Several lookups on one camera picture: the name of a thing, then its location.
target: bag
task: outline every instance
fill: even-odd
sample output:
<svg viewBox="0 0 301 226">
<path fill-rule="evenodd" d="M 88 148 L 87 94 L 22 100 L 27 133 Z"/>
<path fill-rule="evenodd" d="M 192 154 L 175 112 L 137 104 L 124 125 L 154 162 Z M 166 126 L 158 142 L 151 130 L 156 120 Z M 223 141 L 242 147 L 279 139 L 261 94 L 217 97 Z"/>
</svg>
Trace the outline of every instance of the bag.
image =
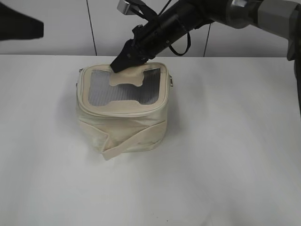
<svg viewBox="0 0 301 226">
<path fill-rule="evenodd" d="M 168 70 L 160 63 L 119 73 L 109 65 L 82 69 L 77 84 L 79 124 L 106 160 L 151 150 L 166 131 L 171 85 Z"/>
</svg>

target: bag handle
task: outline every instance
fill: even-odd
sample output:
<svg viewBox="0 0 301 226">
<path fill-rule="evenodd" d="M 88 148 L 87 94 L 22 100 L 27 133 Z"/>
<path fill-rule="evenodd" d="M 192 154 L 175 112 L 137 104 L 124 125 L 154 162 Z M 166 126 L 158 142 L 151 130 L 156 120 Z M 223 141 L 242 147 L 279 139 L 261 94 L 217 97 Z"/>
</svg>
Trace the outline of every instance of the bag handle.
<svg viewBox="0 0 301 226">
<path fill-rule="evenodd" d="M 146 136 L 150 135 L 150 133 L 158 134 L 162 131 L 162 127 L 166 127 L 166 124 L 167 121 L 164 121 L 154 126 L 148 127 L 147 129 L 144 129 L 139 133 L 135 134 L 134 136 L 130 137 L 128 140 L 124 141 L 119 146 L 102 151 L 104 159 L 110 160 L 114 157 L 117 157 L 118 155 L 122 154 L 126 149 L 144 140 Z"/>
<path fill-rule="evenodd" d="M 165 128 L 167 126 L 167 121 L 161 122 L 159 124 L 153 125 L 151 127 L 148 127 L 120 145 L 104 150 L 108 142 L 110 141 L 110 135 L 101 131 L 100 129 L 91 126 L 83 121 L 79 121 L 80 126 L 82 129 L 90 136 L 92 137 L 93 146 L 96 147 L 101 154 L 103 155 L 105 160 L 110 160 L 114 157 L 117 157 L 118 155 L 122 154 L 126 149 L 138 144 L 139 142 L 143 141 L 145 138 L 151 136 L 151 134 L 159 134 L 160 132 L 165 132 Z"/>
</svg>

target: bag strap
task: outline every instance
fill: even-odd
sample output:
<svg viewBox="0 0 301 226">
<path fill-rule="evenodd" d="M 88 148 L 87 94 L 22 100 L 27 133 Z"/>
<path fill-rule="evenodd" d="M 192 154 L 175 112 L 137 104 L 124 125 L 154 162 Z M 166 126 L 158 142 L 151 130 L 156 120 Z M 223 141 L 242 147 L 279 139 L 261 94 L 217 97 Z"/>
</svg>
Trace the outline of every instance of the bag strap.
<svg viewBox="0 0 301 226">
<path fill-rule="evenodd" d="M 142 140 L 145 139 L 145 136 L 149 136 L 150 133 L 158 134 L 162 131 L 162 127 L 165 127 L 167 124 L 166 121 L 151 126 L 147 129 L 140 131 L 139 133 L 135 134 L 134 136 L 130 137 L 128 140 L 121 143 L 119 146 L 102 151 L 103 157 L 105 160 L 110 160 L 118 155 L 122 154 L 126 149 L 130 148 L 131 146 L 138 144 Z"/>
</svg>

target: zipper pull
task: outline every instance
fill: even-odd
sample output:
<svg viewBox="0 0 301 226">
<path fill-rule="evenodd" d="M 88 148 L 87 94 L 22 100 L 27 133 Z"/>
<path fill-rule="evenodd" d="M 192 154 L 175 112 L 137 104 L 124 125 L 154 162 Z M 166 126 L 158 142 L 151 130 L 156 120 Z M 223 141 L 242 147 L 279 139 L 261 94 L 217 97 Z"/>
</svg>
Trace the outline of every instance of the zipper pull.
<svg viewBox="0 0 301 226">
<path fill-rule="evenodd" d="M 171 75 L 169 75 L 169 77 L 170 77 L 170 86 L 174 87 L 173 77 Z"/>
</svg>

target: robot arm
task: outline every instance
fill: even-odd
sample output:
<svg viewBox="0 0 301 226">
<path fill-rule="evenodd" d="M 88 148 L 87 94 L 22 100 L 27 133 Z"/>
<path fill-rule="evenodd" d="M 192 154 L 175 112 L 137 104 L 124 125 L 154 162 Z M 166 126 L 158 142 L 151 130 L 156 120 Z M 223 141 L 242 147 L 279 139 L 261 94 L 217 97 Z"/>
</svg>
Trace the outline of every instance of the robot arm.
<svg viewBox="0 0 301 226">
<path fill-rule="evenodd" d="M 134 38 L 126 42 L 111 68 L 118 73 L 146 63 L 158 53 L 206 24 L 219 22 L 241 29 L 256 26 L 288 40 L 287 59 L 295 60 L 295 74 L 301 103 L 301 5 L 284 0 L 179 0 L 157 15 L 141 0 L 120 0 L 119 11 L 148 20 L 133 29 Z"/>
</svg>

